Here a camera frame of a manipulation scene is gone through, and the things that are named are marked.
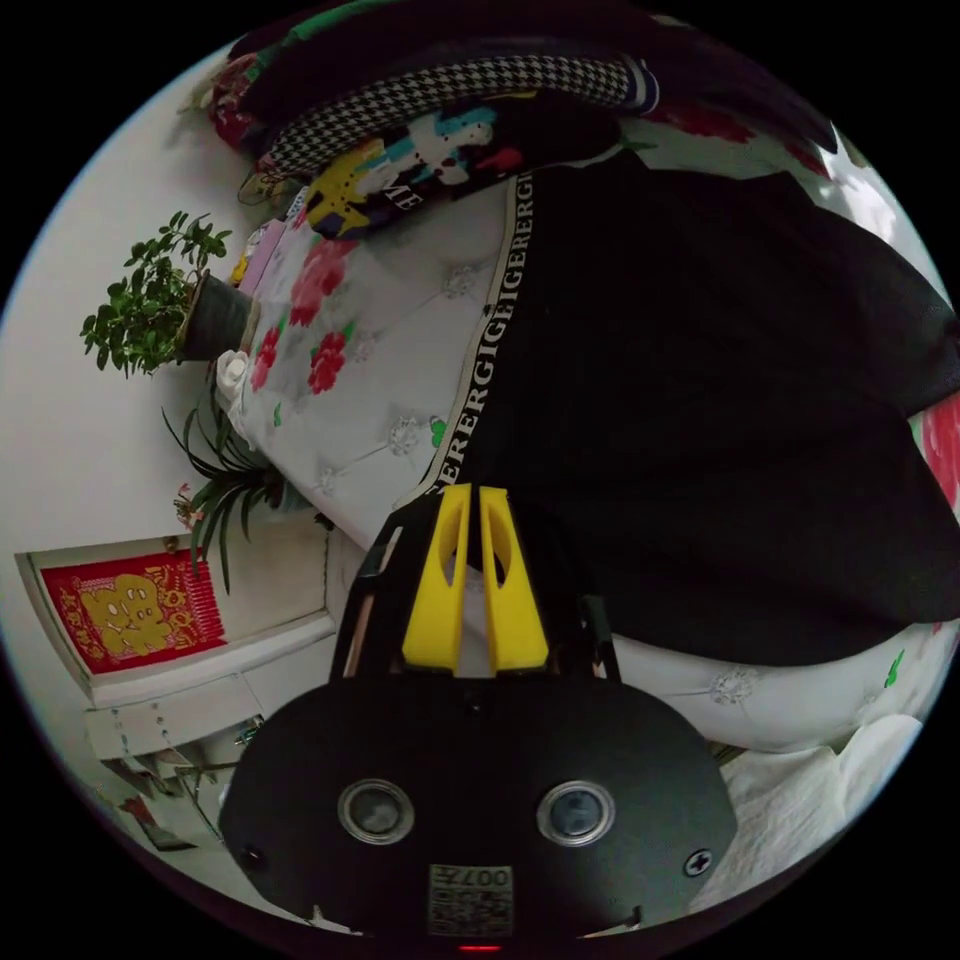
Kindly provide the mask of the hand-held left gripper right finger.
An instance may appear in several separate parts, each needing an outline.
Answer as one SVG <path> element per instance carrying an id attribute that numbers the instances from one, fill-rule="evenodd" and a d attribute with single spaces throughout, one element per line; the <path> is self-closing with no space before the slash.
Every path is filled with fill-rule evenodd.
<path id="1" fill-rule="evenodd" d="M 495 670 L 541 670 L 549 646 L 507 491 L 479 489 L 486 630 Z"/>

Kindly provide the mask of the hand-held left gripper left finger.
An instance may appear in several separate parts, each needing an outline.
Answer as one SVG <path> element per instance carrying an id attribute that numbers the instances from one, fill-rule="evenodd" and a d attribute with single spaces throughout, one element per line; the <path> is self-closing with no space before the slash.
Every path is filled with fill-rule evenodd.
<path id="1" fill-rule="evenodd" d="M 401 653 L 409 669 L 455 669 L 466 587 L 471 487 L 448 485 L 437 498 Z"/>

